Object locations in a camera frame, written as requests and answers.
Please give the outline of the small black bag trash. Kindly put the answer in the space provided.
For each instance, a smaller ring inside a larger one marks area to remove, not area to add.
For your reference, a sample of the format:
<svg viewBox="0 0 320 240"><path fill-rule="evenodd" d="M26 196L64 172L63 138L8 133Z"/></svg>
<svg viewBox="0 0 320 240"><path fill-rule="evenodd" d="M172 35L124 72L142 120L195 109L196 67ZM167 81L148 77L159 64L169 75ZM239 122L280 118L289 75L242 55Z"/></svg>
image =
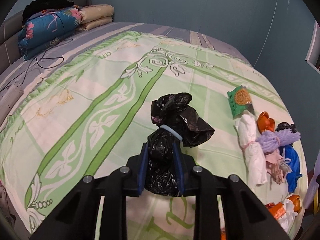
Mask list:
<svg viewBox="0 0 320 240"><path fill-rule="evenodd" d="M276 131L282 131L285 129L290 129L292 133L296 133L297 132L297 128L295 126L295 124L289 124L288 122L281 122L278 124Z"/></svg>

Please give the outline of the white power strip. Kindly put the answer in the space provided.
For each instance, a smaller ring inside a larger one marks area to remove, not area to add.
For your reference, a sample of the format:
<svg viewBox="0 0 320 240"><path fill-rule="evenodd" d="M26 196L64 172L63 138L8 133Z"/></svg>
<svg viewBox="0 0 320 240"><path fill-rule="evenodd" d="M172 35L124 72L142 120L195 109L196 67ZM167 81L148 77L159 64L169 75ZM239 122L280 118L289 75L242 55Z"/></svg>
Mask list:
<svg viewBox="0 0 320 240"><path fill-rule="evenodd" d="M1 114L0 114L0 125L3 124L3 121L12 110L14 104L18 99L23 95L22 85L14 83L8 89L5 90L5 93L1 96Z"/></svg>

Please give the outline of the grey padded headboard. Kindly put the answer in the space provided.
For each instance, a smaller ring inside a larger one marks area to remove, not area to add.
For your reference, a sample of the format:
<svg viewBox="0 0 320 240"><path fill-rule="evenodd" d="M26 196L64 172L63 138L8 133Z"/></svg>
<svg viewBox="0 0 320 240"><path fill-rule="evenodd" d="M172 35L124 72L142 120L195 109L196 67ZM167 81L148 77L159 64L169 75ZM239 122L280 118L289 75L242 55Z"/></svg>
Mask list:
<svg viewBox="0 0 320 240"><path fill-rule="evenodd" d="M92 4L92 0L71 0L71 2L74 3L72 7L77 7L79 10L81 7ZM22 58L17 45L17 38L18 33L24 27L24 25L22 25L23 11L24 10L14 14L1 25L1 72L4 72L15 61Z"/></svg>

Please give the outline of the pink crumpled bag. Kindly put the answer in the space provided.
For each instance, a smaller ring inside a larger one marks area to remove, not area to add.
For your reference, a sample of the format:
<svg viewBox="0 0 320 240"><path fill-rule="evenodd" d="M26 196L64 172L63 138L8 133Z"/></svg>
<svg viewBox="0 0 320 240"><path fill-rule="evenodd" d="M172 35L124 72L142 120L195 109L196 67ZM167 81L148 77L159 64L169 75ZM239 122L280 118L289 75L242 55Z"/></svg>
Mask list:
<svg viewBox="0 0 320 240"><path fill-rule="evenodd" d="M266 169L277 184L282 184L286 180L286 176L292 172L289 165L290 158L285 159L277 148L271 153L265 155Z"/></svg>

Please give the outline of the blue striped bed sheet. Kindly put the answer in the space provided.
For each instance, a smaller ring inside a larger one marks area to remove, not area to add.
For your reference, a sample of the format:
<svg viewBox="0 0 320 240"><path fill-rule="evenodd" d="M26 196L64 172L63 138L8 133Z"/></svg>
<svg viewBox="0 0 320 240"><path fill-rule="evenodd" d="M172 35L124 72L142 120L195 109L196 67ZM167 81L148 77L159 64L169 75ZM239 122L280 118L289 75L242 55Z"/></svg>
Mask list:
<svg viewBox="0 0 320 240"><path fill-rule="evenodd" d="M4 72L1 72L1 96L6 89L18 82L22 85L22 96L27 95L27 87L31 83L38 86L52 71L71 62L80 53L128 30L174 38L190 44L198 44L232 55L245 63L248 62L240 51L233 46L199 32L148 23L109 23L89 31L75 33L55 46L37 54L32 59L24 61L20 58L15 61ZM8 116L13 114L15 108L20 104L22 96L14 104L1 126L5 126Z"/></svg>

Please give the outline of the white bag tied pink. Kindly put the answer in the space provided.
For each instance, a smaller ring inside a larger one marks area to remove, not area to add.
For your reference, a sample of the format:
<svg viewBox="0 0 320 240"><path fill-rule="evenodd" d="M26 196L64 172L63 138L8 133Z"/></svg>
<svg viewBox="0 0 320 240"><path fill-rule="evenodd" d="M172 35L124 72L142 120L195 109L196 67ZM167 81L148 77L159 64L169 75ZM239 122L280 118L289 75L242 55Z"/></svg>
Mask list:
<svg viewBox="0 0 320 240"><path fill-rule="evenodd" d="M244 153L245 164L248 169L247 185L253 189L267 182L266 159L257 139L257 125L250 114L243 114L235 122L235 129L239 137L239 145Z"/></svg>

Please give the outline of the orange foil wrapper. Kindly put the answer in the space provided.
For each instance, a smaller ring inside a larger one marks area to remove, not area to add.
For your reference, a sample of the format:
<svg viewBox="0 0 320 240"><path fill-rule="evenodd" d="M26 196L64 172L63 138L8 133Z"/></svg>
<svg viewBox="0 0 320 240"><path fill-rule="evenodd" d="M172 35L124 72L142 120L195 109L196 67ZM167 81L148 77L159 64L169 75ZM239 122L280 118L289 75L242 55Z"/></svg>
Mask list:
<svg viewBox="0 0 320 240"><path fill-rule="evenodd" d="M279 219L283 215L285 215L286 210L284 208L284 204L281 202L275 203L268 203L265 205L265 207L268 209L270 214L274 217L274 219Z"/></svg>

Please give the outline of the green snack packet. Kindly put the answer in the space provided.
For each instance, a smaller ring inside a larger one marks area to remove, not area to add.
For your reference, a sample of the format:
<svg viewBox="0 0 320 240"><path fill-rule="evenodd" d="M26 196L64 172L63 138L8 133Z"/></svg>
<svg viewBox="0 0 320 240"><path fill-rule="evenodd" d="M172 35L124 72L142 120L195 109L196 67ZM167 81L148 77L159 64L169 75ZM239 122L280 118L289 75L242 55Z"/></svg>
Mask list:
<svg viewBox="0 0 320 240"><path fill-rule="evenodd" d="M228 91L227 97L233 119L238 118L245 111L255 116L252 99L245 86L238 86L234 90Z"/></svg>

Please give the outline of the white plastic bag trash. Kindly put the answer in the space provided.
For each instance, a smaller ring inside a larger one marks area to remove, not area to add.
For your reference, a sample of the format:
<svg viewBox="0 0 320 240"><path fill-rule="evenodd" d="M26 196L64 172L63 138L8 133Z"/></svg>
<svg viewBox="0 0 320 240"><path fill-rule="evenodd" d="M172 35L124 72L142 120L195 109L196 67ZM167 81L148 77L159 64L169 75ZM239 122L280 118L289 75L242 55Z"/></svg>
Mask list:
<svg viewBox="0 0 320 240"><path fill-rule="evenodd" d="M283 228L286 233L289 233L289 230L298 216L298 212L295 211L295 205L293 201L285 199L280 203L280 208L276 211L275 219Z"/></svg>

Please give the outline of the blue floral folded quilt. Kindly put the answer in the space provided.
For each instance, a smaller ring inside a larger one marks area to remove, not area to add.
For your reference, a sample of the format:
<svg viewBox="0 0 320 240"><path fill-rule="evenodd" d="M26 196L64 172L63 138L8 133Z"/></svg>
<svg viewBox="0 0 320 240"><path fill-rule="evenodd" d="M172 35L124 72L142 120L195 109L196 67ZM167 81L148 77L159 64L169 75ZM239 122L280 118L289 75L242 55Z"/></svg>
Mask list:
<svg viewBox="0 0 320 240"><path fill-rule="evenodd" d="M60 43L76 31L82 18L77 7L39 12L18 33L17 45L24 61Z"/></svg>

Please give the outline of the purple net bundle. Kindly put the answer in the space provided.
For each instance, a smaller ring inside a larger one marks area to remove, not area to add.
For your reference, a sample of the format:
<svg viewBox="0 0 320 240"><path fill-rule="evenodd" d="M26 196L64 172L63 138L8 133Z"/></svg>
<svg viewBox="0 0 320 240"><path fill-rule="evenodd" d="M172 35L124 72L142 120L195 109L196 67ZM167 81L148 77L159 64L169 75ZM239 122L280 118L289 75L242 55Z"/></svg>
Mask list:
<svg viewBox="0 0 320 240"><path fill-rule="evenodd" d="M261 146L264 153L272 153L277 148L292 144L300 140L300 133L293 133L291 129L284 129L281 131L263 131L260 137L255 141Z"/></svg>

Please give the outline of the black clothing pile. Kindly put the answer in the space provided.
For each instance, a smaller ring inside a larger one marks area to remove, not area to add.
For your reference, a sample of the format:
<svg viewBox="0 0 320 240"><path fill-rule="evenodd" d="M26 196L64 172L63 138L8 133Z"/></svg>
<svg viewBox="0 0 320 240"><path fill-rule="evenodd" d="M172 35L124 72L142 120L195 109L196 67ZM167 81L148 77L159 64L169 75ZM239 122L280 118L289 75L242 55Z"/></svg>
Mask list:
<svg viewBox="0 0 320 240"><path fill-rule="evenodd" d="M22 25L25 25L27 20L34 14L48 10L48 9L63 9L73 6L74 3L71 0L34 0L30 4L26 5L22 17Z"/></svg>

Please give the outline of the small orange plastic bag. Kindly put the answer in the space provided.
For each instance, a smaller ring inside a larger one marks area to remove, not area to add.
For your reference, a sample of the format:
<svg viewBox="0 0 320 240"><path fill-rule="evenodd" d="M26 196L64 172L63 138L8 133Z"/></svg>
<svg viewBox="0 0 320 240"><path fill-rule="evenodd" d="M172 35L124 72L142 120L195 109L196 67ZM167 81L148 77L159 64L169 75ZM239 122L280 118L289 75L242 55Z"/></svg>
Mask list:
<svg viewBox="0 0 320 240"><path fill-rule="evenodd" d="M275 121L269 117L269 114L266 111L263 111L257 118L257 128L260 133L263 133L264 131L274 132Z"/></svg>

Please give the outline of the black plastic bag trash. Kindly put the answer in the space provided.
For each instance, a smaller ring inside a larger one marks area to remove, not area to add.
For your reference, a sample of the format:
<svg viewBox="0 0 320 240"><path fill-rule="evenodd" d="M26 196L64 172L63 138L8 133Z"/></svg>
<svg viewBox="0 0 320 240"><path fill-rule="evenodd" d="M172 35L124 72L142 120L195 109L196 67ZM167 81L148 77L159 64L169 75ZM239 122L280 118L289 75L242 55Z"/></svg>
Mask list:
<svg viewBox="0 0 320 240"><path fill-rule="evenodd" d="M148 136L148 166L144 188L162 196L181 197L177 188L172 145L178 149L207 142L215 129L189 106L187 92L167 94L151 104L151 121L158 129Z"/></svg>

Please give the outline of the beige folded quilt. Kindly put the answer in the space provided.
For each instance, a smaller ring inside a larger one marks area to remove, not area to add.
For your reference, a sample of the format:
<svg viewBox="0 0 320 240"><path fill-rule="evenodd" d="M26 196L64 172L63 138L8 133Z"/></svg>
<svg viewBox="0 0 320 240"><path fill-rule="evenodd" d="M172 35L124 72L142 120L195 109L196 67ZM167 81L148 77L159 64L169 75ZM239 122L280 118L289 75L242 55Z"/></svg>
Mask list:
<svg viewBox="0 0 320 240"><path fill-rule="evenodd" d="M108 4L97 4L80 9L81 21L76 31L89 31L113 21L114 7Z"/></svg>

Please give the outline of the blue plastic bag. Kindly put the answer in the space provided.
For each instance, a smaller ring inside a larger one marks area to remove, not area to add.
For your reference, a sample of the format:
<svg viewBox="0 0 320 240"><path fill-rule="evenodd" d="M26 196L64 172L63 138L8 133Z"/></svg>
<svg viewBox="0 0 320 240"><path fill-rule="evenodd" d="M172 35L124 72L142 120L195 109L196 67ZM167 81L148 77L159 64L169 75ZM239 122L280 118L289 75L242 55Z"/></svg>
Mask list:
<svg viewBox="0 0 320 240"><path fill-rule="evenodd" d="M298 153L292 145L286 145L279 148L279 153L284 157L285 164L291 168L291 172L288 172L285 176L288 183L288 192L294 193L299 178L302 177L300 173L300 159Z"/></svg>

